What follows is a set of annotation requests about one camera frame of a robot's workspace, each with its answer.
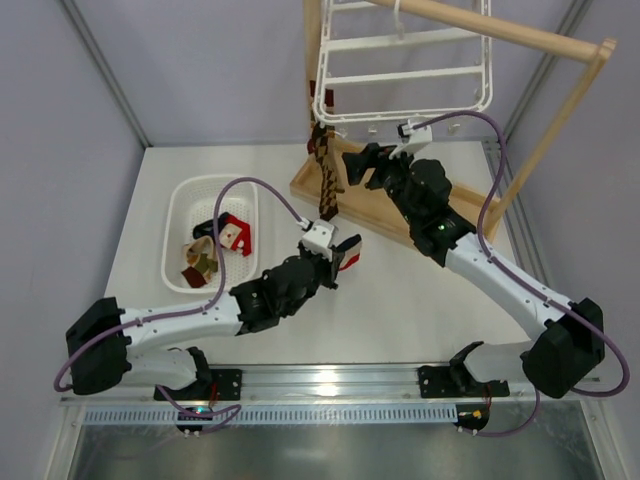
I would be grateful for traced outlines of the navy sock beige red toe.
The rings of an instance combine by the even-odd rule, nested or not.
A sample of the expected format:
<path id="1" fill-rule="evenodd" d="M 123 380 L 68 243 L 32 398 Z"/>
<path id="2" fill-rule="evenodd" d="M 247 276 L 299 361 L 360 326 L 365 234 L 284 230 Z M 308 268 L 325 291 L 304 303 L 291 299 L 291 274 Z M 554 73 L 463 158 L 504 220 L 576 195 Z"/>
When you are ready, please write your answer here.
<path id="1" fill-rule="evenodd" d="M 340 271 L 349 269 L 359 261 L 361 248 L 362 237 L 360 234 L 345 239 L 335 247 L 335 252 L 339 258 L 338 268 Z"/>

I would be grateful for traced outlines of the beige striped green sock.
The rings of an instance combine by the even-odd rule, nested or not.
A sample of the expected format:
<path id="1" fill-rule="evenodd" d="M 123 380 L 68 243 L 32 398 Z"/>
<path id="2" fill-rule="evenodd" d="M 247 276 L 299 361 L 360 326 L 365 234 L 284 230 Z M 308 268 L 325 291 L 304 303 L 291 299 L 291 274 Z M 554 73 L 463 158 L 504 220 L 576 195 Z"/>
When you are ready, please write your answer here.
<path id="1" fill-rule="evenodd" d="M 201 237 L 185 244 L 182 249 L 185 268 L 181 275 L 192 289 L 209 285 L 219 270 L 219 261 L 214 240 L 209 236 Z"/>

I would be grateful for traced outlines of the navy blue sock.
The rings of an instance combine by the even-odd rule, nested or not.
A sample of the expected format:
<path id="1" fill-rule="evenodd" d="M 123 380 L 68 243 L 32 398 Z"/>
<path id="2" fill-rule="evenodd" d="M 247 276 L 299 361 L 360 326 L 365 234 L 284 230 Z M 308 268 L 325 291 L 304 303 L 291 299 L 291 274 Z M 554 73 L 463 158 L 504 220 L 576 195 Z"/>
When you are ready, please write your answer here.
<path id="1" fill-rule="evenodd" d="M 215 236 L 214 235 L 214 221 L 213 220 L 208 220 L 205 222 L 202 222 L 198 225 L 196 225 L 193 230 L 192 230 L 192 236 L 195 240 L 204 237 L 204 236 L 209 236 L 212 239 L 215 240 L 216 244 L 220 244 L 223 248 L 231 250 L 230 249 L 230 245 L 231 245 L 231 228 L 227 227 L 227 221 L 228 218 L 231 216 L 232 214 L 228 213 L 228 212 L 223 212 L 222 214 L 220 214 L 216 220 L 216 225 L 218 228 L 218 235 Z"/>

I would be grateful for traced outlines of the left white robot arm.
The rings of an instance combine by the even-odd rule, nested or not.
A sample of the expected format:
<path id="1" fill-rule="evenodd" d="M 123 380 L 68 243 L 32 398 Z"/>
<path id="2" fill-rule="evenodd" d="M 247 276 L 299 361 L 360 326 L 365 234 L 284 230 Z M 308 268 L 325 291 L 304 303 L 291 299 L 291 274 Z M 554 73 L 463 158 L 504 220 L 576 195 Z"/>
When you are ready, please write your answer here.
<path id="1" fill-rule="evenodd" d="M 66 331 L 68 360 L 54 388 L 94 395 L 118 385 L 161 386 L 178 399 L 196 398 L 213 379 L 205 354 L 189 344 L 274 328 L 295 315 L 319 288 L 334 289 L 339 272 L 359 259 L 355 235 L 324 256 L 306 247 L 254 280 L 206 304 L 122 309 L 113 297 L 95 301 Z"/>

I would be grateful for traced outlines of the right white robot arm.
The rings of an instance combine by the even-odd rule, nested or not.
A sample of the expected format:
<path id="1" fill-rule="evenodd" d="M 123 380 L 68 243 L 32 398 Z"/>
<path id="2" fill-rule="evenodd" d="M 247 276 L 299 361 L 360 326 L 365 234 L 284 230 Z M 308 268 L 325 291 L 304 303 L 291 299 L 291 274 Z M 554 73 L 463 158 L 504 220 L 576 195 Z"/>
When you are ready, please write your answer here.
<path id="1" fill-rule="evenodd" d="M 604 358 L 600 306 L 589 298 L 574 302 L 522 270 L 508 276 L 513 264 L 450 206 L 452 184 L 442 164 L 392 152 L 370 143 L 359 153 L 343 154 L 348 183 L 384 190 L 407 222 L 416 249 L 483 291 L 529 338 L 470 346 L 463 355 L 466 371 L 481 383 L 522 372 L 541 393 L 563 397 Z"/>

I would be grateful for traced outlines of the white plastic clip hanger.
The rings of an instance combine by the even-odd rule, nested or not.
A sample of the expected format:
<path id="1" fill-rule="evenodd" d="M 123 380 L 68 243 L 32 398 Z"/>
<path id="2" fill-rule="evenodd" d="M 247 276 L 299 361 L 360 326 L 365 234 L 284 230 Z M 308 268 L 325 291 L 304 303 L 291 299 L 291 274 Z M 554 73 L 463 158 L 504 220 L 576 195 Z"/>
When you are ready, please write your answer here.
<path id="1" fill-rule="evenodd" d="M 491 106 L 492 38 L 407 7 L 303 2 L 312 120 L 359 137 L 405 119 Z"/>

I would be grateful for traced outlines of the brown argyle sock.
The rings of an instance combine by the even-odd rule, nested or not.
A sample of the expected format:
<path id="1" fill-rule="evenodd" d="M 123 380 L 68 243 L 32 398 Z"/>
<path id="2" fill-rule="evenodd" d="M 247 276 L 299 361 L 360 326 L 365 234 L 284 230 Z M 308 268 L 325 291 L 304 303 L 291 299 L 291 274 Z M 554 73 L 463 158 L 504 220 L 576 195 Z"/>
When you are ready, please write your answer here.
<path id="1" fill-rule="evenodd" d="M 319 216 L 324 221 L 332 220 L 338 213 L 339 179 L 330 141 L 335 138 L 335 129 L 325 124 L 317 125 L 313 110 L 310 110 L 311 136 L 307 141 L 307 153 L 312 155 L 320 167 L 322 181 L 319 200 Z"/>

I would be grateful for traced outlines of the wooden rack with tray base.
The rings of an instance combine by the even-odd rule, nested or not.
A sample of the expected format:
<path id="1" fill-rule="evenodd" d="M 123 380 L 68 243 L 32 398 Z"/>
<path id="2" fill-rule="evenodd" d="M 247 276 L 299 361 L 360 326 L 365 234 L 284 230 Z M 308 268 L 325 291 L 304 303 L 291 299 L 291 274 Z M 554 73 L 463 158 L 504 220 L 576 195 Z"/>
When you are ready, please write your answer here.
<path id="1" fill-rule="evenodd" d="M 585 69 L 577 84 L 568 95 L 555 117 L 546 128 L 538 145 L 520 170 L 511 180 L 506 193 L 497 200 L 482 195 L 462 184 L 453 187 L 453 203 L 462 210 L 463 217 L 479 221 L 483 234 L 494 239 L 498 225 L 511 202 L 519 194 L 540 160 L 548 152 L 553 141 L 569 120 L 594 80 L 611 57 L 616 42 L 606 39 L 596 45 L 574 38 L 539 30 L 507 20 L 492 17 L 487 10 L 477 13 L 473 10 L 446 5 L 438 1 L 385 1 L 383 7 L 396 12 L 403 11 L 445 24 L 445 29 L 435 33 L 424 33 L 425 39 L 455 40 L 466 36 L 479 35 L 521 45 L 546 54 L 574 60 L 584 64 Z M 310 110 L 313 110 L 317 125 L 325 113 L 334 107 L 332 93 L 325 78 L 324 62 L 334 40 L 330 37 L 330 23 L 338 6 L 330 1 L 306 1 L 303 4 L 305 70 L 309 87 Z M 345 219 L 367 228 L 391 240 L 408 245 L 409 229 L 399 214 L 392 212 L 391 202 L 379 194 L 368 193 L 362 187 L 345 187 L 345 168 L 339 166 L 338 159 L 343 153 L 361 150 L 359 143 L 344 140 L 334 131 L 330 141 L 339 179 L 338 207 Z M 298 171 L 290 183 L 291 194 L 319 207 L 321 171 L 312 155 Z"/>

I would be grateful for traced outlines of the white perforated plastic basket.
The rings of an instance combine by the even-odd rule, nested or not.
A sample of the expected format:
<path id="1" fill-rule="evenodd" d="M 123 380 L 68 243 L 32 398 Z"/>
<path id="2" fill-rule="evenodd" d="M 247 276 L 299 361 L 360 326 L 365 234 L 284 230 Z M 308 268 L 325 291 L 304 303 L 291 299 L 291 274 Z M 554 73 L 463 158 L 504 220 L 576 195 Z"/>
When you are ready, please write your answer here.
<path id="1" fill-rule="evenodd" d="M 220 283 L 217 273 L 212 282 L 199 289 L 188 286 L 181 275 L 186 264 L 182 254 L 185 244 L 194 241 L 193 228 L 213 219 L 217 197 L 232 175 L 204 175 L 187 179 L 173 191 L 166 218 L 161 277 L 171 290 L 187 295 L 208 295 L 216 292 Z M 220 213 L 228 212 L 251 226 L 252 254 L 244 257 L 240 253 L 224 249 L 225 287 L 227 289 L 251 279 L 258 266 L 259 209 L 258 192 L 255 185 L 242 183 L 232 187 L 222 199 Z"/>

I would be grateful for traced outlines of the aluminium mounting rail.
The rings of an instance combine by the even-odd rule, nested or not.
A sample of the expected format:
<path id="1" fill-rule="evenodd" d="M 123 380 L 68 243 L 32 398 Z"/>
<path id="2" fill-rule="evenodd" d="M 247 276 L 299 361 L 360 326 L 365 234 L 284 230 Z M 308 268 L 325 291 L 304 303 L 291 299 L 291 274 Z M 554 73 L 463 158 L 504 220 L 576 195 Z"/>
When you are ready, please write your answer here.
<path id="1" fill-rule="evenodd" d="M 506 380 L 480 383 L 460 365 L 245 365 L 206 367 L 176 373 L 152 368 L 122 372 L 114 366 L 71 368 L 76 395 L 102 394 L 115 387 L 150 389 L 156 401 L 163 386 L 179 401 L 239 401 L 284 398 L 507 398 L 524 385 Z"/>

